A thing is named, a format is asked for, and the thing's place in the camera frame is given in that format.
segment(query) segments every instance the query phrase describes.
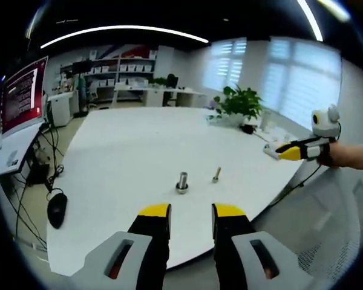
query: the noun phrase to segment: green leaves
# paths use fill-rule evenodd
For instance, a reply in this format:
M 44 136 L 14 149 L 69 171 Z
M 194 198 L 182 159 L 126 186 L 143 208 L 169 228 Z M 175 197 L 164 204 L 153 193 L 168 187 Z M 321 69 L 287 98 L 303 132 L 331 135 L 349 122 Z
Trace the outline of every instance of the green leaves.
M 219 96 L 214 98 L 214 101 L 219 105 L 219 108 L 216 109 L 219 114 L 217 118 L 221 118 L 222 114 L 242 114 L 247 116 L 249 120 L 259 116 L 262 110 L 260 105 L 262 99 L 256 91 L 250 88 L 243 90 L 237 85 L 235 89 L 229 86 L 223 88 L 223 94 L 226 96 L 223 101 L 220 100 Z

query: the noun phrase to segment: ceiling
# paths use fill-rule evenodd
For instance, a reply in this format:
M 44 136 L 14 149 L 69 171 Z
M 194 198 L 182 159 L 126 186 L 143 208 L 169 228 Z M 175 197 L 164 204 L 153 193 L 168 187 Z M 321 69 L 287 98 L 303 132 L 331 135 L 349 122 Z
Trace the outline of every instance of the ceiling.
M 324 43 L 341 50 L 343 57 L 363 69 L 363 0 L 347 0 L 353 15 L 349 24 L 339 22 L 316 0 L 307 0 L 321 29 Z M 28 59 L 42 55 L 55 55 L 84 46 L 103 44 L 162 44 L 180 50 L 191 51 L 206 46 L 181 36 L 155 31 L 109 30 L 87 33 L 54 43 L 40 50 L 40 46 L 57 37 L 75 31 L 107 25 L 147 25 L 168 28 L 193 34 L 209 42 L 245 36 L 249 40 L 268 40 L 271 36 L 289 36 L 314 40 L 312 29 L 296 0 L 248 0 L 223 2 L 215 6 L 194 2 L 154 1 L 78 1 L 54 0 L 43 5 L 44 13 L 28 43 L 19 36 L 17 54 L 22 55 L 28 48 Z M 17 22 L 22 35 L 34 11 L 41 5 L 27 3 L 30 11 Z

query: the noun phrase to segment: human arm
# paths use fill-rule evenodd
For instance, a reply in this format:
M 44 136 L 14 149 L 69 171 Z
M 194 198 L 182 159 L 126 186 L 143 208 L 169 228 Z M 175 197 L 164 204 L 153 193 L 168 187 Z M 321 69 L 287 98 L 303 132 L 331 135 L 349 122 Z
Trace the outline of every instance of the human arm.
M 363 144 L 343 145 L 340 142 L 331 143 L 330 155 L 333 166 L 363 170 Z

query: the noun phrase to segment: round table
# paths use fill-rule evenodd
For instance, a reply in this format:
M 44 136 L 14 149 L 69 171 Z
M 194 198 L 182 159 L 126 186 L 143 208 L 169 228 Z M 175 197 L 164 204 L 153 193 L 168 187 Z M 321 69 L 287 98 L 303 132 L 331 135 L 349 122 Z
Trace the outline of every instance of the round table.
M 68 197 L 60 229 L 47 224 L 53 272 L 70 276 L 116 231 L 127 231 L 151 204 L 172 204 L 168 268 L 212 249 L 211 204 L 234 204 L 252 220 L 289 182 L 301 162 L 263 153 L 265 141 L 209 126 L 210 111 L 129 108 L 91 112 L 75 134 L 54 186 Z M 212 183 L 218 167 L 219 182 Z M 189 190 L 175 191 L 180 172 Z

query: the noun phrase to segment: ceiling light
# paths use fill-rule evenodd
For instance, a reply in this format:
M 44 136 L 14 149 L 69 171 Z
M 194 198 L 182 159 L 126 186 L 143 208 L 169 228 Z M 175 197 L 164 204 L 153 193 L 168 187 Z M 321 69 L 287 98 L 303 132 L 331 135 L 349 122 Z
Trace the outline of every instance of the ceiling light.
M 321 31 L 319 28 L 319 25 L 317 25 L 316 19 L 310 10 L 308 3 L 306 3 L 305 0 L 297 0 L 298 4 L 300 5 L 301 9 L 303 10 L 305 16 L 307 16 L 307 19 L 309 21 L 310 26 L 312 27 L 313 34 L 316 37 L 317 41 L 322 41 Z
M 194 36 L 191 34 L 187 34 L 187 33 L 183 33 L 183 32 L 179 32 L 179 31 L 175 31 L 175 30 L 165 29 L 165 28 L 158 28 L 158 27 L 151 27 L 151 26 L 139 26 L 139 25 L 114 25 L 114 26 L 90 28 L 90 29 L 85 29 L 85 30 L 80 30 L 80 31 L 74 32 L 74 33 L 70 33 L 68 35 L 64 35 L 57 39 L 51 40 L 50 42 L 47 42 L 46 44 L 43 44 L 41 46 L 41 48 L 45 48 L 51 44 L 54 44 L 55 42 L 58 42 L 60 40 L 63 40 L 63 39 L 69 38 L 69 37 L 73 37 L 75 35 L 80 35 L 80 34 L 94 32 L 94 31 L 101 31 L 101 30 L 111 30 L 111 29 L 141 29 L 141 30 L 159 31 L 159 32 L 176 34 L 176 35 L 188 37 L 188 38 L 191 38 L 191 39 L 194 39 L 197 41 L 201 41 L 204 43 L 208 43 L 207 39 L 200 38 L 200 37 L 197 37 L 197 36 Z
M 350 13 L 339 3 L 333 0 L 318 0 L 322 5 L 329 10 L 341 22 L 350 20 Z

